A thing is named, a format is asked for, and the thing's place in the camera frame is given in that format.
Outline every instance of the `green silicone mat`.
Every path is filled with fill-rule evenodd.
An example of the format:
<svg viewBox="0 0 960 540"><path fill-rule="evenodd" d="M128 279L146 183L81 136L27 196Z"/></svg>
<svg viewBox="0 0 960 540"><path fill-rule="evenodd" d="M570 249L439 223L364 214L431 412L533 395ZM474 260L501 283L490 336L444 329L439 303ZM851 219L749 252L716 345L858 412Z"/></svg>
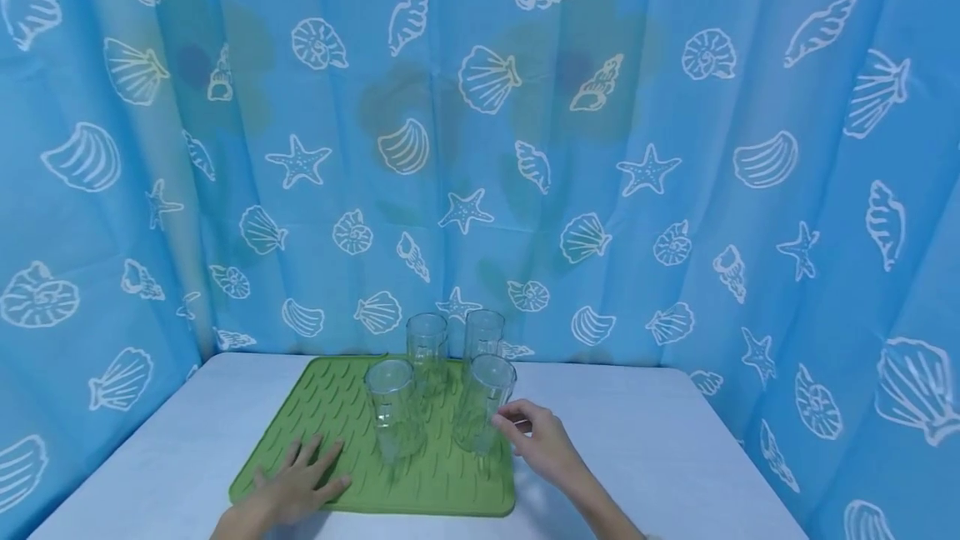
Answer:
<svg viewBox="0 0 960 540"><path fill-rule="evenodd" d="M253 472L278 470L295 438L324 434L321 452L343 438L343 450L329 476L349 473L353 484L325 508L354 513L408 513L504 517L513 510L513 457L500 439L486 457L453 441L453 412L460 394L461 363L451 361L449 391L425 408L427 440L421 453L403 465L381 464L373 432L373 408L364 376L384 357L318 357L303 371L270 427L230 485L237 503L253 490Z"/></svg>

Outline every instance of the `finger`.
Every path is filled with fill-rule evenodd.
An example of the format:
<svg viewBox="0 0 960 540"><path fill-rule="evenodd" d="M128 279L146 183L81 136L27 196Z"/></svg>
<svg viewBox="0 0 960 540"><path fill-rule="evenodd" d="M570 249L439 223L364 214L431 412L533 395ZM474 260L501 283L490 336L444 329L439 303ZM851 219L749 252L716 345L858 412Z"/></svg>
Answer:
<svg viewBox="0 0 960 540"><path fill-rule="evenodd" d="M514 452L519 454L523 453L523 449L527 446L527 442L530 442L530 438L525 437L523 432L520 432L516 425L513 425L513 422L509 419L506 419L503 415L499 413L493 415L491 423L501 434L507 437L507 440L510 440L510 443L514 446Z"/></svg>
<svg viewBox="0 0 960 540"><path fill-rule="evenodd" d="M349 476L341 476L336 479L331 479L327 482L327 485L324 485L320 490L314 492L314 497L317 500L317 508L324 506L324 504L329 503L334 498L343 494L347 488L350 488L350 483L353 480Z"/></svg>
<svg viewBox="0 0 960 540"><path fill-rule="evenodd" d="M313 457L313 454L318 448L320 448L322 441L322 433L315 433L313 437L310 437L310 440L307 441L306 446L303 447L301 453L297 455L297 460L294 462L294 464L298 465L299 467L306 467L310 463L310 457Z"/></svg>

